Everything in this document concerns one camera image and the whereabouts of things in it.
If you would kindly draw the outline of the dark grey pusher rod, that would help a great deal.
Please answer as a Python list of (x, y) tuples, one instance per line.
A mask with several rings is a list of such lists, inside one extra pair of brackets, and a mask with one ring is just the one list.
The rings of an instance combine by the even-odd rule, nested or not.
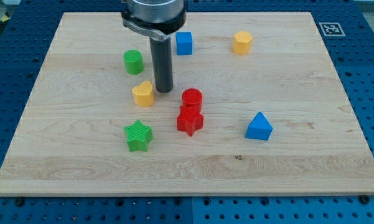
[(171, 38), (160, 41), (149, 38), (156, 90), (168, 93), (173, 89)]

